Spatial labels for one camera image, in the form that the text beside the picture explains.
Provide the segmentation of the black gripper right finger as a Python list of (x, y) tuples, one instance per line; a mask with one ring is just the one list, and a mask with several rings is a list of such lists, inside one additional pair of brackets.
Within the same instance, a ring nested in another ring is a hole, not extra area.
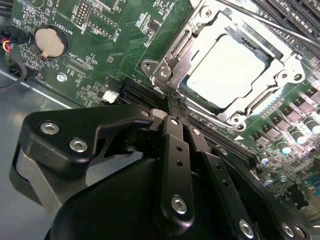
[(197, 161), (203, 164), (222, 214), (224, 240), (309, 240), (306, 227), (255, 178), (237, 156), (222, 145), (209, 147), (192, 126), (186, 101), (178, 114)]

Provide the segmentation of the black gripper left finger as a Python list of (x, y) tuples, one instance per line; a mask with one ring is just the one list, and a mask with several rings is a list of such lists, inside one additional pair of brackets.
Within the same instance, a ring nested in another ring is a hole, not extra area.
[(29, 114), (13, 166), (55, 218), (71, 197), (145, 159), (159, 162), (154, 222), (170, 237), (183, 235), (195, 218), (190, 155), (171, 113), (121, 104)]

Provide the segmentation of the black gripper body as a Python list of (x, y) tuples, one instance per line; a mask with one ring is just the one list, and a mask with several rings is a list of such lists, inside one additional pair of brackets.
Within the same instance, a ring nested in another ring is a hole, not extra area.
[[(71, 197), (55, 216), (49, 240), (168, 240), (153, 218), (159, 161), (143, 159)], [(224, 240), (224, 218), (202, 176), (192, 173), (195, 218), (181, 240)]]

